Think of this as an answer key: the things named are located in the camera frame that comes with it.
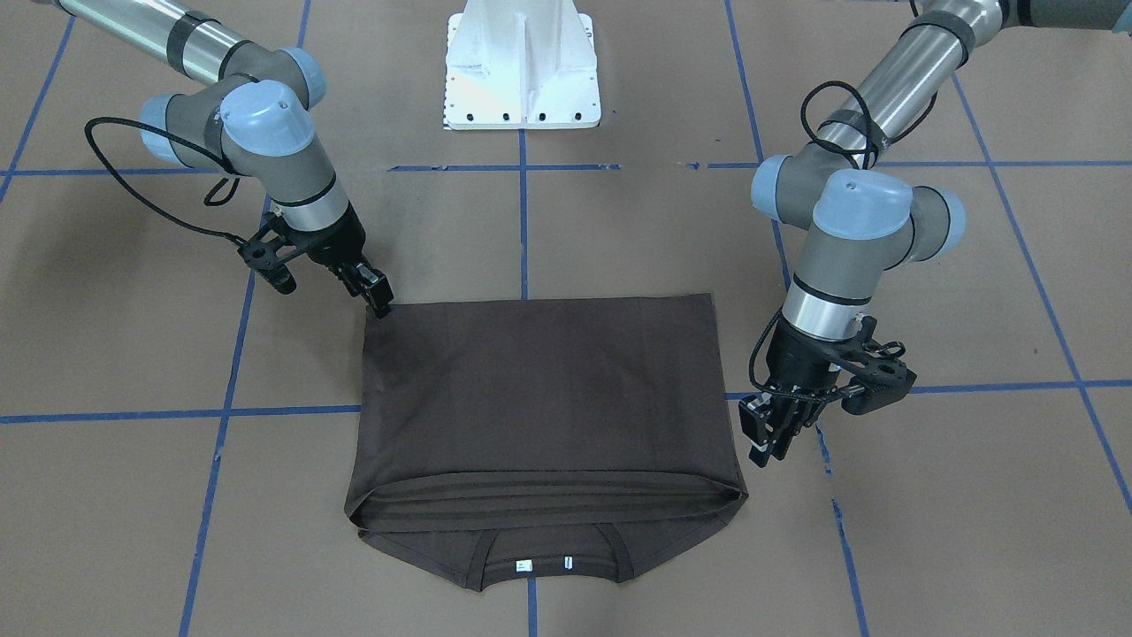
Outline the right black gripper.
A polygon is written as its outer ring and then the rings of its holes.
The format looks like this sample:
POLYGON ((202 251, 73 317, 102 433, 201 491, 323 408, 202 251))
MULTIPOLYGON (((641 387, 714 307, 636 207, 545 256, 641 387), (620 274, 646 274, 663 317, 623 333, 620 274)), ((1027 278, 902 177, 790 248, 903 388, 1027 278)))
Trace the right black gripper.
POLYGON ((306 255, 332 272, 351 295, 363 298, 376 319, 383 319, 392 311, 394 293, 385 274, 372 272, 363 247, 363 223, 348 207, 334 225, 314 233, 306 255))

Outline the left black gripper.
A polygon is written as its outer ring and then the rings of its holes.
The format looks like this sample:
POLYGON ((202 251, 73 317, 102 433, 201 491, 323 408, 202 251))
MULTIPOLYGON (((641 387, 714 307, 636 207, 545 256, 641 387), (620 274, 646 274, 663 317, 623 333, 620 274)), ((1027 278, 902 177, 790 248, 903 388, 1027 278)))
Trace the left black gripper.
POLYGON ((765 358, 769 394, 739 402, 741 431, 752 444, 748 456, 760 468, 767 467, 773 451, 777 460, 784 459, 795 436, 818 416, 818 407, 840 399, 833 344, 777 316, 765 358))

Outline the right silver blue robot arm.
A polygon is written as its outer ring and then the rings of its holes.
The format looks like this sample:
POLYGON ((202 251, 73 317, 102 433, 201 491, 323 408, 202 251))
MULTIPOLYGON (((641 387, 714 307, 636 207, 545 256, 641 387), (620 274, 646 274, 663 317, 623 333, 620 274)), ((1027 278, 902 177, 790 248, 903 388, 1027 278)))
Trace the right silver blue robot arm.
POLYGON ((295 291, 288 262, 308 257, 376 318, 394 299, 386 275, 365 258, 365 229, 316 134, 311 109, 326 77, 301 48, 268 50, 175 1, 59 1, 88 21, 201 83, 192 96, 154 96, 126 126, 154 157, 218 171, 223 184, 257 179, 271 215, 251 236, 218 233, 280 294, 295 291))

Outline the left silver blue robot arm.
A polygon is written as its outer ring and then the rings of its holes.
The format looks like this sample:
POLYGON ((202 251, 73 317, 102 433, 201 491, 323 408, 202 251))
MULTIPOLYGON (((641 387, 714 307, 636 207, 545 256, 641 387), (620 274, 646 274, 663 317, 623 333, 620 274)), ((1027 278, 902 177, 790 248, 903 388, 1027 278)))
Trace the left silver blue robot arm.
POLYGON ((821 124, 803 120, 795 156, 761 162, 753 207, 806 233, 784 303, 753 347, 767 379, 738 403, 749 459, 784 459, 829 404, 852 415, 900 402, 916 382, 901 342, 875 339, 869 305, 884 272, 953 249, 967 215, 955 193, 875 170, 929 114, 947 78, 1015 26, 1129 32, 1127 1, 927 1, 848 101, 821 124))

